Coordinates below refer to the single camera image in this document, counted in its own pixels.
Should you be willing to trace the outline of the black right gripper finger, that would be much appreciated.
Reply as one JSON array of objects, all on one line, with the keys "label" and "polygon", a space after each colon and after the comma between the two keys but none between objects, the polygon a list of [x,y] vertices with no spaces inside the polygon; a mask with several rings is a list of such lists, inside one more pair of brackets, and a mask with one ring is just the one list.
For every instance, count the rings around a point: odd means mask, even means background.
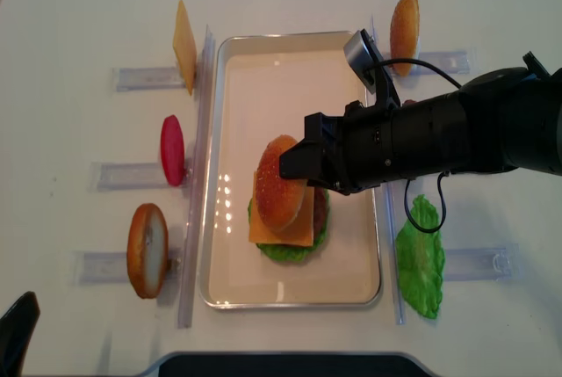
[{"label": "black right gripper finger", "polygon": [[326,144],[303,139],[279,157],[279,174],[285,179],[323,179]]},{"label": "black right gripper finger", "polygon": [[337,190],[337,184],[336,183],[330,183],[330,182],[326,182],[326,181],[318,180],[318,179],[308,179],[307,185],[312,186],[312,187],[319,187],[319,188],[327,189],[327,190],[330,190],[330,191],[336,191]]}]

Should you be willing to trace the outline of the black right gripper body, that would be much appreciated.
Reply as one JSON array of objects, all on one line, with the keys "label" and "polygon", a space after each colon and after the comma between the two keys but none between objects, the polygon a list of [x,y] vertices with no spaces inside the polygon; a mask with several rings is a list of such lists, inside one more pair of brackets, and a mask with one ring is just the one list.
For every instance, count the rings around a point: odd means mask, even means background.
[{"label": "black right gripper body", "polygon": [[350,195],[400,179],[392,149],[392,115],[359,101],[345,106],[344,115],[321,112],[305,117],[304,139],[326,144],[324,178]]}]

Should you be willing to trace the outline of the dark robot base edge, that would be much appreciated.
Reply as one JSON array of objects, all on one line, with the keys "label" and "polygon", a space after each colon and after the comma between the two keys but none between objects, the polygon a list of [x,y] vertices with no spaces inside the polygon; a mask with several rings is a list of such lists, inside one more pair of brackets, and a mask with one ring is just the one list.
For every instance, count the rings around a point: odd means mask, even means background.
[{"label": "dark robot base edge", "polygon": [[160,376],[427,376],[397,355],[358,354],[183,354],[166,360]]}]

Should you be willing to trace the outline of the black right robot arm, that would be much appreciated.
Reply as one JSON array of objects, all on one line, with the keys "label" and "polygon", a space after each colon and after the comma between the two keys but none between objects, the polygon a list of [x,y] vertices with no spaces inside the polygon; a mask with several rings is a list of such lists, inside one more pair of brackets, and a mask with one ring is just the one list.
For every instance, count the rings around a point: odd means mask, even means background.
[{"label": "black right robot arm", "polygon": [[398,100],[386,62],[376,62],[364,74],[375,105],[307,116],[304,139],[280,156],[280,176],[349,195],[438,172],[558,175],[561,75],[533,54],[523,60],[408,105]]}]

